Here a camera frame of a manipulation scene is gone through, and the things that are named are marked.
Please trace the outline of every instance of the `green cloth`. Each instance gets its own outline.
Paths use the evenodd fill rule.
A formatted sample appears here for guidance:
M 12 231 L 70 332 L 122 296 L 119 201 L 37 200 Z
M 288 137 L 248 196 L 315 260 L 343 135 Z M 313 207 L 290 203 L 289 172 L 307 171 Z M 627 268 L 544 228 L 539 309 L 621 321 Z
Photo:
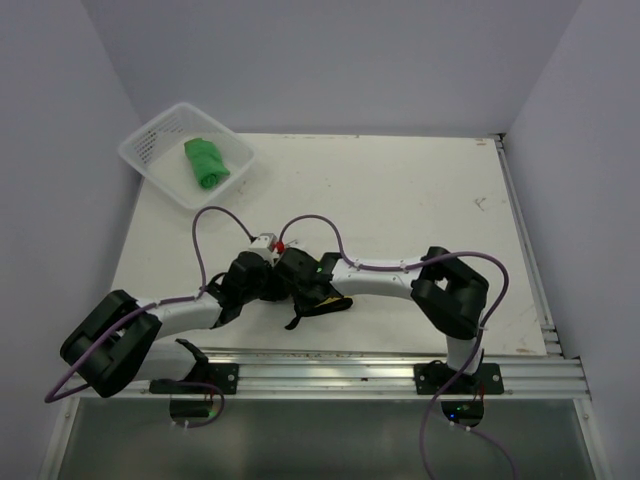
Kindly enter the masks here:
M 191 162 L 198 184 L 207 190 L 215 187 L 229 170 L 222 163 L 220 150 L 213 143 L 194 138 L 184 144 L 184 153 Z

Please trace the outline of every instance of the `basket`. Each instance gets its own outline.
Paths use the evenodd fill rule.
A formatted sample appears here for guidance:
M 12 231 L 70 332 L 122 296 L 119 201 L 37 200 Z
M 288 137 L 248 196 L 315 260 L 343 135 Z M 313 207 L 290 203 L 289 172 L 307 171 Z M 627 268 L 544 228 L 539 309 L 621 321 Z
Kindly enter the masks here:
M 213 142 L 231 172 L 211 190 L 198 185 L 184 153 L 184 143 L 193 138 Z M 174 105 L 139 128 L 120 145 L 118 153 L 160 190 L 191 210 L 220 201 L 255 159 L 253 148 L 242 138 L 188 103 Z

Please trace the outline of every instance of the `purple cable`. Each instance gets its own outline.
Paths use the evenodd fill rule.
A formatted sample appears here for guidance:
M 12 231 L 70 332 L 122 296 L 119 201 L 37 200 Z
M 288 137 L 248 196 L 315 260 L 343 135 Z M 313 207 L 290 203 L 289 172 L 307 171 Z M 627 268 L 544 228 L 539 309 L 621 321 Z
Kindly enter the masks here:
M 422 465 L 424 466 L 425 471 L 427 472 L 427 475 L 432 478 L 435 479 L 436 476 L 433 472 L 433 469 L 431 468 L 431 465 L 429 464 L 429 461 L 427 459 L 427 452 L 426 452 L 426 448 L 425 448 L 425 430 L 426 430 L 426 426 L 427 426 L 427 420 L 429 419 L 429 415 L 431 414 L 434 405 L 436 404 L 436 401 L 438 400 L 438 397 L 440 397 L 440 395 L 442 395 L 444 392 L 446 392 L 448 390 L 448 388 L 458 379 L 460 378 L 464 371 L 467 369 L 467 367 L 469 365 L 471 365 L 471 362 L 473 361 L 474 357 L 476 356 L 476 353 L 478 353 L 478 350 L 480 349 L 480 343 L 482 342 L 482 336 L 484 334 L 484 326 L 486 325 L 487 321 L 489 320 L 489 318 L 491 317 L 491 315 L 493 315 L 493 313 L 496 311 L 496 309 L 498 308 L 498 306 L 500 305 L 500 303 L 502 302 L 502 300 L 504 299 L 505 295 L 507 294 L 507 290 L 509 288 L 509 272 L 507 272 L 507 268 L 504 266 L 504 264 L 498 260 L 497 258 L 488 255 L 486 253 L 481 253 L 481 252 L 473 252 L 473 251 L 462 251 L 462 252 L 454 252 L 454 253 L 446 253 L 444 255 L 440 255 L 438 257 L 435 258 L 430 258 L 429 260 L 424 260 L 421 262 L 417 262 L 417 263 L 413 263 L 410 265 L 405 265 L 404 267 L 397 265 L 397 266 L 378 266 L 378 265 L 356 265 L 356 263 L 351 260 L 347 254 L 344 251 L 344 244 L 342 243 L 342 236 L 340 235 L 340 231 L 338 230 L 338 227 L 336 227 L 335 223 L 333 223 L 331 220 L 329 220 L 327 217 L 323 216 L 323 215 L 316 215 L 316 214 L 308 214 L 308 215 L 300 215 L 298 217 L 295 217 L 294 219 L 290 220 L 289 222 L 287 222 L 285 224 L 285 226 L 282 228 L 282 231 L 280 232 L 280 242 L 283 242 L 284 239 L 284 234 L 287 231 L 287 229 L 293 225 L 296 222 L 299 222 L 300 220 L 305 220 L 308 218 L 313 218 L 316 220 L 321 220 L 323 222 L 325 222 L 326 224 L 328 224 L 331 229 L 333 230 L 333 232 L 336 235 L 336 240 L 338 241 L 338 250 L 340 251 L 340 256 L 342 257 L 342 259 L 345 261 L 345 263 L 351 267 L 356 267 L 359 268 L 360 270 L 369 270 L 369 271 L 373 271 L 373 272 L 397 272 L 397 271 L 404 271 L 404 270 L 414 270 L 417 268 L 422 268 L 422 267 L 427 267 L 439 262 L 444 262 L 447 260 L 451 260 L 454 258 L 458 258 L 458 257 L 475 257 L 475 258 L 482 258 L 483 260 L 487 260 L 491 263 L 493 263 L 494 265 L 496 265 L 499 269 L 500 272 L 502 273 L 503 276 L 503 284 L 502 284 L 502 289 L 500 290 L 500 293 L 498 294 L 498 297 L 496 298 L 496 300 L 493 302 L 493 304 L 491 305 L 491 307 L 489 307 L 489 310 L 487 310 L 486 315 L 482 318 L 482 320 L 480 321 L 479 324 L 479 331 L 478 331 L 478 336 L 477 336 L 477 340 L 475 345 L 473 346 L 473 350 L 471 351 L 471 354 L 469 355 L 469 358 L 467 358 L 467 360 L 462 364 L 462 366 L 460 367 L 460 369 L 449 379 L 449 381 L 447 381 L 442 387 L 440 387 L 440 389 L 433 395 L 433 397 L 431 397 L 431 399 L 429 400 L 429 403 L 427 405 L 427 408 L 424 412 L 424 415 L 422 417 L 422 422 L 420 423 L 420 456 L 422 457 Z M 488 442 L 492 443 L 493 445 L 495 445 L 499 450 L 502 451 L 502 453 L 507 457 L 507 460 L 509 461 L 509 464 L 511 465 L 511 470 L 513 473 L 513 478 L 518 479 L 520 477 L 519 472 L 518 472 L 518 468 L 515 465 L 513 459 L 511 458 L 511 456 L 508 454 L 507 450 L 500 445 L 496 440 L 492 439 L 490 436 L 483 434 L 481 432 L 476 432 L 473 431 L 475 434 L 477 434 L 478 436 L 486 439 Z
M 160 300 L 158 303 L 149 303 L 148 305 L 145 305 L 144 307 L 137 308 L 136 310 L 134 310 L 134 311 L 128 313 L 127 315 L 125 315 L 124 317 L 122 317 L 116 323 L 111 325 L 111 327 L 109 327 L 102 335 L 100 335 L 98 337 L 98 339 L 95 342 L 93 342 L 93 344 L 87 349 L 87 351 L 84 352 L 80 356 L 80 358 L 78 358 L 78 360 L 76 360 L 74 362 L 73 365 L 71 365 L 71 368 L 69 368 L 69 370 L 67 370 L 67 372 L 62 376 L 62 378 L 60 378 L 60 380 L 58 380 L 58 382 L 54 385 L 54 387 L 45 395 L 45 397 L 44 397 L 44 402 L 45 403 L 57 402 L 58 400 L 62 400 L 63 398 L 69 397 L 69 396 L 71 396 L 71 395 L 73 395 L 75 393 L 78 393 L 78 392 L 88 388 L 89 385 L 88 384 L 84 384 L 84 385 L 80 385 L 78 387 L 74 387 L 74 388 L 72 388 L 70 390 L 67 390 L 67 391 L 63 392 L 63 393 L 58 393 L 60 391 L 60 389 L 69 381 L 69 379 L 80 369 L 80 367 L 82 365 L 84 365 L 84 362 L 87 361 L 87 359 L 91 356 L 91 354 L 93 354 L 93 352 L 95 352 L 111 335 L 113 335 L 118 330 L 120 330 L 124 325 L 126 325 L 127 322 L 129 322 L 130 320 L 134 319 L 135 317 L 137 317 L 141 313 L 146 312 L 147 310 L 151 310 L 153 308 L 156 308 L 156 307 L 159 307 L 159 306 L 162 306 L 162 305 L 170 305 L 170 304 L 173 304 L 173 303 L 190 302 L 190 301 L 199 299 L 204 294 L 205 289 L 207 288 L 207 274 L 205 272 L 204 261 L 202 260 L 202 254 L 200 253 L 200 247 L 198 246 L 198 238 L 197 238 L 197 235 L 196 235 L 196 227 L 198 226 L 198 219 L 200 218 L 200 216 L 204 212 L 206 212 L 208 210 L 218 210 L 218 211 L 220 211 L 222 213 L 226 213 L 233 220 L 235 220 L 235 222 L 238 225 L 240 225 L 240 228 L 242 228 L 242 230 L 244 230 L 244 233 L 247 234 L 249 239 L 253 240 L 254 237 L 253 237 L 253 235 L 251 235 L 251 232 L 249 232 L 249 229 L 245 226 L 245 224 L 242 223 L 238 217 L 236 217 L 233 213 L 231 213 L 226 208 L 217 207 L 217 206 L 211 206 L 211 207 L 204 207 L 203 209 L 198 211 L 198 213 L 196 213 L 195 217 L 193 217 L 193 223 L 192 223 L 192 226 L 191 226 L 191 236 L 192 236 L 192 239 L 193 239 L 193 247 L 194 247 L 195 252 L 196 252 L 196 259 L 198 260 L 198 266 L 200 267 L 200 275 L 201 275 L 201 280 L 202 280 L 201 284 L 200 284 L 200 289 L 198 291 L 198 295 L 196 295 L 196 296 L 165 298 L 163 300 Z
M 186 426 L 186 428 L 200 428 L 200 427 L 206 427 L 207 425 L 211 425 L 213 422 L 215 422 L 218 419 L 218 417 L 224 410 L 224 402 L 225 402 L 224 394 L 222 393 L 222 390 L 220 390 L 215 385 L 204 383 L 204 382 L 181 382 L 181 381 L 175 381 L 175 380 L 165 380 L 165 381 L 173 385 L 177 385 L 179 387 L 201 387 L 201 388 L 206 388 L 207 390 L 213 390 L 220 397 L 220 408 L 218 408 L 218 411 L 216 412 L 215 415 L 213 415 L 212 417 L 209 417 L 204 422 L 183 424 L 183 426 Z

